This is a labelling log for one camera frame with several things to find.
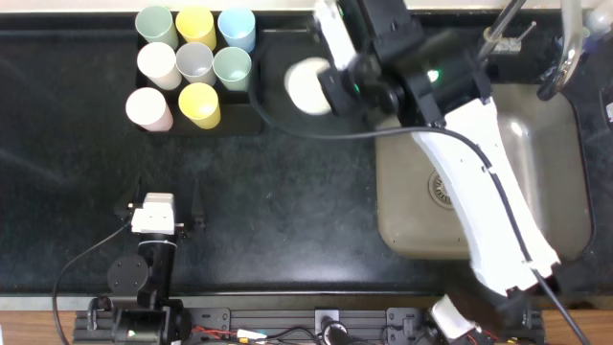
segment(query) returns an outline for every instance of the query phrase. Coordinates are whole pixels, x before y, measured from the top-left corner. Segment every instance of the sink drain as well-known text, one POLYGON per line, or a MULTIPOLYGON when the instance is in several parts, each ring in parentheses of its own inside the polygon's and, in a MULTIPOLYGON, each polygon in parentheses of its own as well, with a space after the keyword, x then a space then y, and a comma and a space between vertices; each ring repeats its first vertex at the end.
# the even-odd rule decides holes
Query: sink drain
POLYGON ((430 179, 428 180, 428 192, 430 192, 430 196, 432 196, 434 202, 436 202, 439 206, 447 210, 453 210, 449 193, 444 187, 441 176, 436 171, 433 171, 432 174, 430 174, 430 179))

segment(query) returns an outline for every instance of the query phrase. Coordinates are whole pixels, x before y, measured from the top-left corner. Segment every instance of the white wall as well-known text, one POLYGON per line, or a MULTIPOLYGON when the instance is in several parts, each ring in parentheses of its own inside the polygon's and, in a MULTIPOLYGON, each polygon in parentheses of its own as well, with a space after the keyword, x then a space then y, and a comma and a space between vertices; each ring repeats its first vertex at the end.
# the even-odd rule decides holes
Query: white wall
MULTIPOLYGON (((405 0, 410 9, 502 9, 509 0, 405 0)), ((602 0, 580 0, 593 8, 602 0)), ((0 0, 0 12, 136 12, 149 5, 180 10, 205 5, 211 10, 247 6, 254 10, 309 10, 315 0, 0 0)), ((529 0, 525 9, 559 8, 559 0, 529 0)))

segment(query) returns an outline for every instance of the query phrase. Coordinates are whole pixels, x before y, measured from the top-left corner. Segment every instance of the blue cup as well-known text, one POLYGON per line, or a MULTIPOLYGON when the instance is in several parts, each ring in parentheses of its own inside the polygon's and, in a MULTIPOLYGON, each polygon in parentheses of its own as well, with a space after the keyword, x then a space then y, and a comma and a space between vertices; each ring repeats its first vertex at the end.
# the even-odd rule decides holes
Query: blue cup
POLYGON ((251 53, 256 47, 256 16, 248 9, 229 9, 219 15, 217 25, 231 47, 251 53))

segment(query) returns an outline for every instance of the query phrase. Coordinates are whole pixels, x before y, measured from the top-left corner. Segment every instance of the wooden table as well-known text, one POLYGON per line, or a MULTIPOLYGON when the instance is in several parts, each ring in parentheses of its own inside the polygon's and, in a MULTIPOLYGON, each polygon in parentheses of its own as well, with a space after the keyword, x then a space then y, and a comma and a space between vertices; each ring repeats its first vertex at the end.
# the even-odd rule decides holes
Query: wooden table
MULTIPOLYGON (((613 310, 573 310, 573 316, 594 345, 613 344, 613 310)), ((579 344, 573 331, 556 310, 544 311, 547 339, 553 345, 579 344)), ((69 337, 75 314, 59 314, 69 337)), ((60 345, 50 311, 0 311, 0 327, 4 345, 60 345)))

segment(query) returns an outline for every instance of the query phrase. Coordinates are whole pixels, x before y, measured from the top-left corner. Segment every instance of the faucet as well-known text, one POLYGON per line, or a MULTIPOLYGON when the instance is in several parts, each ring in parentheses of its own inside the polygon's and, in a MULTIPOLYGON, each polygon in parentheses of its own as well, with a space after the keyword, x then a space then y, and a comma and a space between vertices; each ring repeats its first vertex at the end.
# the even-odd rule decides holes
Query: faucet
MULTIPOLYGON (((511 0, 500 13, 491 28, 484 31, 484 44, 479 50, 478 58, 485 60, 494 50, 511 20, 524 6, 526 0, 511 0)), ((545 81, 538 88, 536 95, 541 101, 549 101, 566 85, 573 76, 583 49, 583 18, 579 0, 560 0, 562 23, 564 28, 564 45, 557 65, 547 71, 545 81)))

